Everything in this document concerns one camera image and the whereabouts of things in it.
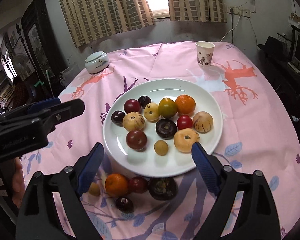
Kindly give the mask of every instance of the stem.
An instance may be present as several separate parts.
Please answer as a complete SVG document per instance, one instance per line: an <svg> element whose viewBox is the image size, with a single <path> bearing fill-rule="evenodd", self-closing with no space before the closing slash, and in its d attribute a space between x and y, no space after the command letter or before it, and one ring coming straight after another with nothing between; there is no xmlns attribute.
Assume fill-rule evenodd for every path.
<svg viewBox="0 0 300 240"><path fill-rule="evenodd" d="M215 153L215 152L213 152L213 153L212 153L212 155L219 156L219 157L221 157L221 158L225 159L225 160L227 161L227 163L229 163L229 164L230 164L230 162L227 160L227 158L226 158L226 157L224 157L222 154L219 154L219 153Z"/></svg>

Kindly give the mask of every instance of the blue gripper pad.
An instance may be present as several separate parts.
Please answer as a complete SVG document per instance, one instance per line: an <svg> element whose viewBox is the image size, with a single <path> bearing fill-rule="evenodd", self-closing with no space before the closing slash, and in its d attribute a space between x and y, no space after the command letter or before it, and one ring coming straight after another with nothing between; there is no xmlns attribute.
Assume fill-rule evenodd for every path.
<svg viewBox="0 0 300 240"><path fill-rule="evenodd" d="M59 98L57 98L57 97L49 98L49 99L40 101L38 103L32 104L28 109L28 114L35 114L45 108L57 106L60 104L61 104L61 101Z"/></svg>
<svg viewBox="0 0 300 240"><path fill-rule="evenodd" d="M194 143L191 149L192 159L205 182L209 192L216 196L220 193L218 174L208 160L208 154L200 143Z"/></svg>
<svg viewBox="0 0 300 240"><path fill-rule="evenodd" d="M105 151L103 145L101 143L96 143L89 155L85 156L85 165L77 178L78 187L76 192L79 196L82 196L83 193L86 193L89 190L91 182L102 163L104 154Z"/></svg>

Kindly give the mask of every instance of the electrical cord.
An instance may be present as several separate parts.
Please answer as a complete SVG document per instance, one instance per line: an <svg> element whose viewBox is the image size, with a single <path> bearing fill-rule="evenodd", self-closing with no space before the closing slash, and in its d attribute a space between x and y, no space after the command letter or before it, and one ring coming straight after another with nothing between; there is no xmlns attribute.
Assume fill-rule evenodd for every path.
<svg viewBox="0 0 300 240"><path fill-rule="evenodd" d="M240 16L239 16L239 19L238 19L238 22L237 22L237 25L232 29L232 30L229 30L227 33L226 33L226 35L225 36L223 36L223 38L221 39L221 41L223 41L223 39L227 36L227 34L229 33L229 32L231 32L231 31L233 31L237 26L238 26L238 24L239 24L239 21L240 21L240 18L241 18L241 13L240 13L240 11L239 11L239 14L240 14Z"/></svg>
<svg viewBox="0 0 300 240"><path fill-rule="evenodd" d="M232 28L232 40L231 40L231 44L233 44L233 12L231 13L231 28Z"/></svg>
<svg viewBox="0 0 300 240"><path fill-rule="evenodd" d="M296 4L294 3L294 0L293 0L293 5L294 5L294 13L296 13Z"/></svg>
<svg viewBox="0 0 300 240"><path fill-rule="evenodd" d="M254 33L254 37L256 38L256 48L257 48L257 52L258 52L258 41L257 41L257 36L256 36L256 33L255 33L254 29L253 29L253 25L252 25L252 22L251 22L250 18L249 18L249 22L250 22L250 24L251 24L251 28L252 28L253 33Z"/></svg>
<svg viewBox="0 0 300 240"><path fill-rule="evenodd" d="M246 1L245 3L243 3L242 5L245 5L246 3L248 3L250 0ZM239 8L241 7L242 5L239 5L238 7L235 7L235 8Z"/></svg>

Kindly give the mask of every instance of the jar lid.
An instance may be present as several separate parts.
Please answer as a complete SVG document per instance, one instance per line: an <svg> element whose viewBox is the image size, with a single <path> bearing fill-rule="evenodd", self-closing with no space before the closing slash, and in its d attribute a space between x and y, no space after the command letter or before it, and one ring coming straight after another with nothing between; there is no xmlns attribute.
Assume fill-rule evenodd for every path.
<svg viewBox="0 0 300 240"><path fill-rule="evenodd" d="M86 58L86 62L90 62L92 60L95 60L99 57L101 57L103 54L103 51L97 51L95 53L92 53L89 57Z"/></svg>

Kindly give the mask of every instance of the tangerine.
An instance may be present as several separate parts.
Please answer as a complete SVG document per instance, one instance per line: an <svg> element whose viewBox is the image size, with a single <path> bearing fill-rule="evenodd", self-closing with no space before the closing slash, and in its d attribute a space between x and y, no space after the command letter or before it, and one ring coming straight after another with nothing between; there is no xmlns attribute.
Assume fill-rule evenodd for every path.
<svg viewBox="0 0 300 240"><path fill-rule="evenodd" d="M128 180L125 176L121 174L110 174L106 178L105 182L106 192L112 197L122 197L127 195L128 190Z"/></svg>
<svg viewBox="0 0 300 240"><path fill-rule="evenodd" d="M190 114L195 110L195 101L191 96L178 96L175 103L179 114Z"/></svg>

